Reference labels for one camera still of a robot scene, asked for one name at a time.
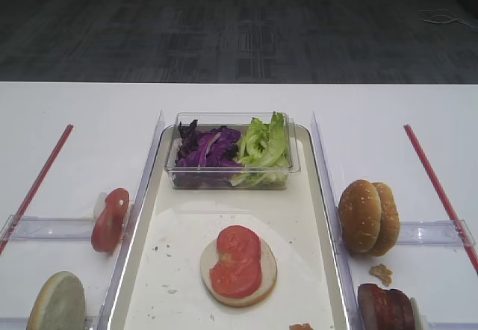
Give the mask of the brown crumb on tray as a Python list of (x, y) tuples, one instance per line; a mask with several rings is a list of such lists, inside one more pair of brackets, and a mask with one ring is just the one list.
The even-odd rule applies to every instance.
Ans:
[(309, 323), (296, 323), (289, 326), (289, 330), (313, 330)]

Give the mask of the sesame bun front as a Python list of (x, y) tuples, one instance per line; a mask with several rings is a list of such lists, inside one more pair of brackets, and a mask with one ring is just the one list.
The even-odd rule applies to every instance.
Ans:
[(376, 243), (382, 206), (375, 186), (359, 179), (347, 186), (338, 204), (342, 237), (354, 253), (370, 251)]

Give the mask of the white patty holder block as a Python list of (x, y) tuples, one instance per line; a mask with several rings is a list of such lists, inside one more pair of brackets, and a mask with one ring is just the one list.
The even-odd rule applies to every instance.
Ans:
[(424, 330), (418, 303), (414, 297), (410, 297), (409, 300), (412, 306), (414, 322), (415, 322), (415, 330)]

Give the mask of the green lettuce leaves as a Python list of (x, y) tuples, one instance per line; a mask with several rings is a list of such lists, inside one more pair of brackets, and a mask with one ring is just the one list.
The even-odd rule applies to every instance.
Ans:
[[(238, 141), (239, 151), (235, 161), (246, 168), (289, 167), (288, 138), (285, 131), (285, 117), (273, 112), (270, 123), (266, 124), (253, 117), (246, 133)], [(287, 175), (277, 172), (245, 172), (232, 176), (234, 187), (283, 188)]]

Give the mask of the upright meat patties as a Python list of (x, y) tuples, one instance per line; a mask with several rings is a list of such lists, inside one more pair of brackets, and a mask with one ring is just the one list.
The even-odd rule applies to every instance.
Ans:
[(402, 291), (367, 283), (358, 287), (357, 296), (366, 330), (415, 329), (412, 303)]

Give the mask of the bottom bun on tray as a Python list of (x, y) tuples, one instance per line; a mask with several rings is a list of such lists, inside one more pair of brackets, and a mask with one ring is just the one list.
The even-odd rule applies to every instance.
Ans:
[(266, 299), (270, 293), (273, 291), (273, 288), (276, 285), (277, 280), (277, 263), (276, 258), (265, 240), (261, 237), (261, 271), (262, 271), (262, 280), (259, 288), (244, 298), (233, 299), (229, 297), (222, 296), (213, 290), (211, 277), (209, 275), (209, 270), (212, 268), (220, 259), (220, 256), (217, 253), (216, 240), (211, 241), (203, 250), (199, 268), (201, 272), (201, 277), (203, 284), (206, 286), (208, 292), (219, 302), (224, 305), (228, 305), (234, 308), (243, 308), (256, 305), (259, 302)]

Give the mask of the tomato slice on bun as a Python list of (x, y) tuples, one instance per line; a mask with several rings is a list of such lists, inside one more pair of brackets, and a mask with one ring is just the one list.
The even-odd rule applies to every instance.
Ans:
[(224, 228), (216, 241), (218, 262), (209, 270), (212, 289), (221, 296), (242, 299), (262, 282), (261, 241), (249, 228)]

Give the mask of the left long clear rail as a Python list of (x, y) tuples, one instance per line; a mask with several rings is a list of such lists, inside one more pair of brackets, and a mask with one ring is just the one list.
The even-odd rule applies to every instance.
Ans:
[(164, 127), (164, 114), (159, 113), (143, 174), (134, 204), (131, 206), (123, 241), (111, 276), (111, 282), (97, 320), (92, 325), (93, 329), (123, 329), (125, 326), (147, 235), (148, 226), (145, 225), (143, 213), (146, 213), (148, 217), (151, 215), (151, 207), (147, 205), (147, 191), (154, 172)]

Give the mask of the purple cabbage leaves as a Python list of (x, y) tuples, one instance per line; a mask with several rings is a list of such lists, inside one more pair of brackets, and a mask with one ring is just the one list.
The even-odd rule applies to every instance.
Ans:
[(242, 167), (235, 161), (238, 153), (238, 130), (221, 126), (210, 131), (197, 131), (197, 119), (189, 125), (178, 126), (181, 145), (176, 166), (190, 168)]

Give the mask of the silver metal tray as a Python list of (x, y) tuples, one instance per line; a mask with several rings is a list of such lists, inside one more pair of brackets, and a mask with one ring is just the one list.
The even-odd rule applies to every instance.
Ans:
[[(301, 170), (284, 190), (176, 190), (164, 170), (173, 134), (165, 130), (115, 303), (98, 327), (348, 329), (311, 136), (295, 132)], [(230, 225), (262, 237), (278, 266), (271, 294), (245, 308), (217, 302), (199, 268), (204, 248)]]

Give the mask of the long clear rail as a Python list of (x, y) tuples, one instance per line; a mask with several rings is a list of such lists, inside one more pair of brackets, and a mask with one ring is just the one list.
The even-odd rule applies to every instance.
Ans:
[(147, 235), (148, 226), (145, 225), (143, 213), (146, 213), (148, 217), (151, 215), (151, 207), (147, 205), (147, 191), (154, 172), (164, 127), (164, 114), (159, 113), (143, 174), (134, 204), (131, 206), (123, 241), (111, 276), (111, 282), (97, 320), (92, 325), (93, 329), (123, 329), (125, 326)]
[(350, 272), (349, 253), (341, 238), (341, 224), (337, 205), (335, 204), (335, 194), (327, 164), (323, 138), (315, 113), (312, 113), (311, 117), (311, 135), (347, 329), (363, 329), (356, 292), (353, 286), (353, 278)]

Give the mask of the right long clear rail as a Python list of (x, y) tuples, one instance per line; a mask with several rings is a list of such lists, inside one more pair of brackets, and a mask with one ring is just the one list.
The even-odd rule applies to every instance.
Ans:
[(335, 194), (327, 164), (323, 138), (315, 113), (312, 113), (311, 117), (311, 135), (347, 329), (363, 329), (356, 292), (353, 286), (353, 278), (350, 272), (349, 253), (341, 238), (341, 224), (337, 205), (335, 204)]

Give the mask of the right red strip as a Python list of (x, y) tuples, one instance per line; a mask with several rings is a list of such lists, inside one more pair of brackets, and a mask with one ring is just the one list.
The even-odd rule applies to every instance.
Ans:
[(445, 211), (447, 212), (447, 215), (450, 219), (450, 221), (454, 224), (455, 229), (460, 236), (462, 240), (462, 244), (465, 248), (465, 251), (468, 255), (468, 258), (473, 265), (475, 271), (478, 271), (477, 268), (477, 251), (475, 250), (474, 246), (472, 245), (471, 242), (471, 236), (467, 233), (465, 230), (465, 227), (462, 225), (460, 222), (460, 219), (455, 212), (446, 192), (444, 191), (444, 188), (441, 185), (441, 182), (438, 179), (438, 176), (436, 175), (434, 169), (432, 168), (431, 163), (429, 162), (428, 157), (426, 156), (417, 136), (415, 135), (414, 131), (412, 130), (412, 127), (410, 125), (404, 125), (403, 126), (418, 158), (420, 159), (420, 162), (423, 165), (423, 168), (426, 171), (426, 174), (429, 177), (429, 180), (432, 183), (432, 186), (435, 189), (435, 192), (437, 193)]

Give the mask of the left red strip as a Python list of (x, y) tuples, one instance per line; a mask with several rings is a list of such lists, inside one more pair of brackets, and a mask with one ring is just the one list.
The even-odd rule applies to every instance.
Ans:
[(25, 195), (22, 203), (20, 204), (19, 208), (17, 209), (16, 213), (13, 215), (13, 218), (7, 225), (6, 232), (1, 236), (1, 250), (0, 253), (3, 253), (5, 247), (7, 246), (13, 231), (18, 226), (20, 220), (22, 219), (23, 215), (25, 214), (28, 206), (31, 204), (32, 199), (36, 195), (40, 185), (42, 184), (44, 178), (48, 174), (49, 170), (51, 169), (53, 163), (55, 162), (56, 158), (58, 157), (61, 149), (63, 148), (64, 144), (68, 140), (72, 130), (74, 129), (74, 125), (68, 124), (62, 135), (60, 136), (59, 140), (55, 144), (52, 152), (50, 153), (49, 157), (47, 158), (46, 162), (44, 163), (42, 169), (40, 170), (39, 174), (34, 180), (34, 183), (31, 185), (29, 191)]

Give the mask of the left upper clear rail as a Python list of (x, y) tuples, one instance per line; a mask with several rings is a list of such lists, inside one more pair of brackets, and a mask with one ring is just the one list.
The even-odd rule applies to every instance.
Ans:
[(1, 241), (87, 241), (95, 220), (92, 217), (51, 218), (10, 215), (1, 229)]

